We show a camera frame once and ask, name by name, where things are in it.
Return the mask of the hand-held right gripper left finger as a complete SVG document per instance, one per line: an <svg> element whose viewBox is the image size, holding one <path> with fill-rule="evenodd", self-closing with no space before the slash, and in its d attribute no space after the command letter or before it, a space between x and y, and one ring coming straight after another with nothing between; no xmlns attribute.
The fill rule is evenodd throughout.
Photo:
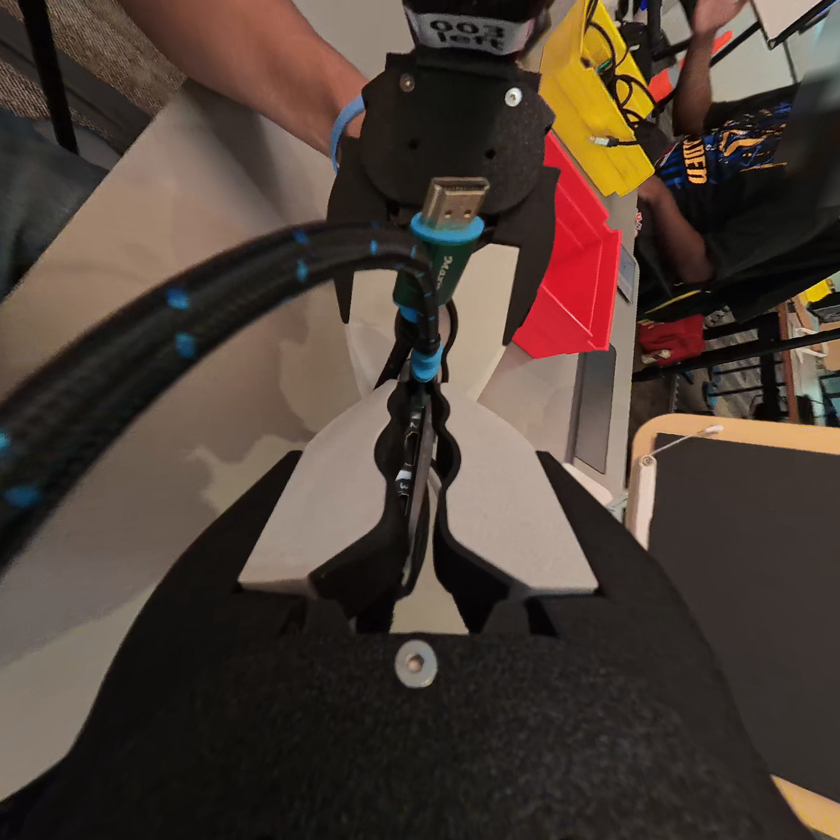
<svg viewBox="0 0 840 840"><path fill-rule="evenodd" d="M394 606L407 561L396 488L407 384L390 381L308 443L238 576L247 591L336 602L348 618Z"/></svg>

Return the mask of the blue wristband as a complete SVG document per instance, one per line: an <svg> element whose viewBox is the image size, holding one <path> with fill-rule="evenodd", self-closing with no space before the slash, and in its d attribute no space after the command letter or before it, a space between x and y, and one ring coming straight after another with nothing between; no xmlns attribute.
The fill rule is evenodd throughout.
<svg viewBox="0 0 840 840"><path fill-rule="evenodd" d="M329 157L334 172L340 168L340 144L343 136L347 133L350 124L359 118L365 111L364 99L360 95L351 99L339 112L333 122L329 137Z"/></svg>

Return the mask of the red plastic bin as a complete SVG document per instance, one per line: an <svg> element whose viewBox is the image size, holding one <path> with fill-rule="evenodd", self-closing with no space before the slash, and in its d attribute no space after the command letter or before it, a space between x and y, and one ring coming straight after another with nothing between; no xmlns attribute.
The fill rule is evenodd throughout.
<svg viewBox="0 0 840 840"><path fill-rule="evenodd" d="M549 132L544 163L558 168L548 267L513 342L534 360L607 351L611 345L623 236L601 197Z"/></svg>

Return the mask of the person's left forearm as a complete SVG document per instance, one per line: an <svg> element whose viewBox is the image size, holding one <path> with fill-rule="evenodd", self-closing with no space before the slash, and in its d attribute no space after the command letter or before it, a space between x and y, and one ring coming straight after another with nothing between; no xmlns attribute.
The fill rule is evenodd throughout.
<svg viewBox="0 0 840 840"><path fill-rule="evenodd" d="M364 76L288 1L120 1L152 45L205 88L329 156Z"/></svg>

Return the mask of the tablet stand with dark board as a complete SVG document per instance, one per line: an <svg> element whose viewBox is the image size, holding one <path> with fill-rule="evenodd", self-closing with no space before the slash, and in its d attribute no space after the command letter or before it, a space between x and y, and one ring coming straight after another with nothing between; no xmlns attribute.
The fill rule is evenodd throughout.
<svg viewBox="0 0 840 840"><path fill-rule="evenodd" d="M771 773L838 802L839 431L668 414L626 524L712 647Z"/></svg>

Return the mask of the black braided cable green plug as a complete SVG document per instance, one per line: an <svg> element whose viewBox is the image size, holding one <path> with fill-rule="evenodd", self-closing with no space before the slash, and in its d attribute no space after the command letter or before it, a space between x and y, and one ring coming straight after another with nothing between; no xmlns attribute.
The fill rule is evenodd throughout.
<svg viewBox="0 0 840 840"><path fill-rule="evenodd" d="M378 490L360 537L300 563L289 587L338 603L358 633L391 630L396 603L423 565L427 478L447 347L439 310L484 233L483 176L437 176L408 229L318 222L230 249L132 301L33 373L2 402L2 571L111 444L203 358L268 312L339 273L388 269L410 288L395 344L372 395L382 429L339 455L372 462Z"/></svg>

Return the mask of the black metal pole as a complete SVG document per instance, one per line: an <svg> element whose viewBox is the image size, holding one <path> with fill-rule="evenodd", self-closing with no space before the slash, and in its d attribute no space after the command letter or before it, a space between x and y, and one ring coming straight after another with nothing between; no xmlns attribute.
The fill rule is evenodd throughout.
<svg viewBox="0 0 840 840"><path fill-rule="evenodd" d="M60 64L56 43L49 21L46 1L17 1L24 17L29 45L42 91L55 128L59 124L72 125L70 106Z"/></svg>

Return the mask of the yellow plastic bin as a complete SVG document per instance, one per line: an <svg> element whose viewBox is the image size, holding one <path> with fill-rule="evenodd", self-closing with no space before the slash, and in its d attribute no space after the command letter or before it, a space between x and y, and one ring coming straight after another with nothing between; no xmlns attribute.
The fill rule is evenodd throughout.
<svg viewBox="0 0 840 840"><path fill-rule="evenodd" d="M654 173L637 130L657 102L634 52L601 2L575 2L545 42L540 93L553 131L604 196L634 192Z"/></svg>

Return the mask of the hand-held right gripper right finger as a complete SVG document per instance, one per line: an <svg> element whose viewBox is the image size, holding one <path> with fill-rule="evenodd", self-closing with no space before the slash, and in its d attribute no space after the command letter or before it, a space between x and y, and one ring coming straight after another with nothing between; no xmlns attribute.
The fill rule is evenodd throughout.
<svg viewBox="0 0 840 840"><path fill-rule="evenodd" d="M596 592L545 458L509 422L451 387L434 389L433 417L434 572L466 629L482 630L502 602Z"/></svg>

